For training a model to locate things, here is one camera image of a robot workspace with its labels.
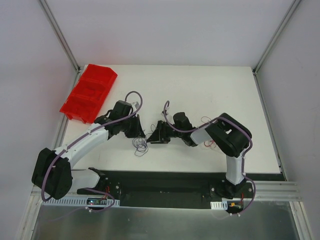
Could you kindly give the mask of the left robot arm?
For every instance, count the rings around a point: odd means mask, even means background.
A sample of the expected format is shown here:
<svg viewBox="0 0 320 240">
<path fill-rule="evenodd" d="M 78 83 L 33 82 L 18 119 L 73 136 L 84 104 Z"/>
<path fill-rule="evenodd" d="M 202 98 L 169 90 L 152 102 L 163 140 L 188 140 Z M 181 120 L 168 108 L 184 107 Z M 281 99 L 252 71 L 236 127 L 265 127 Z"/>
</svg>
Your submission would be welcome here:
<svg viewBox="0 0 320 240">
<path fill-rule="evenodd" d="M 56 200 L 70 190 L 92 191 L 99 195 L 105 191 L 106 177 L 94 167 L 74 170 L 76 163 L 98 145 L 123 132 L 129 139 L 144 137 L 138 102 L 128 103 L 119 100 L 113 109 L 97 117 L 89 128 L 72 142 L 54 150 L 44 148 L 37 157 L 31 182 Z"/>
</svg>

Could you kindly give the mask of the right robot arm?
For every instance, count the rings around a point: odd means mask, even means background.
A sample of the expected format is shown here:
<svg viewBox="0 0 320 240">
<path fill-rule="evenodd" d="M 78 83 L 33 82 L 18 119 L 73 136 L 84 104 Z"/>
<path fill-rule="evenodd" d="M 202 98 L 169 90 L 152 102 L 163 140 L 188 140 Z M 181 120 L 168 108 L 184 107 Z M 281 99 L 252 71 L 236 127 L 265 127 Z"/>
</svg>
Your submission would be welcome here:
<svg viewBox="0 0 320 240">
<path fill-rule="evenodd" d="M 244 157 L 252 148 L 252 133 L 227 113 L 200 127 L 194 127 L 184 112 L 173 115 L 174 124 L 159 120 L 155 130 L 146 140 L 150 144 L 167 144 L 171 138 L 181 139 L 188 147 L 212 141 L 226 156 L 225 180 L 215 188 L 215 193 L 233 199 L 243 191 L 246 183 Z"/>
</svg>

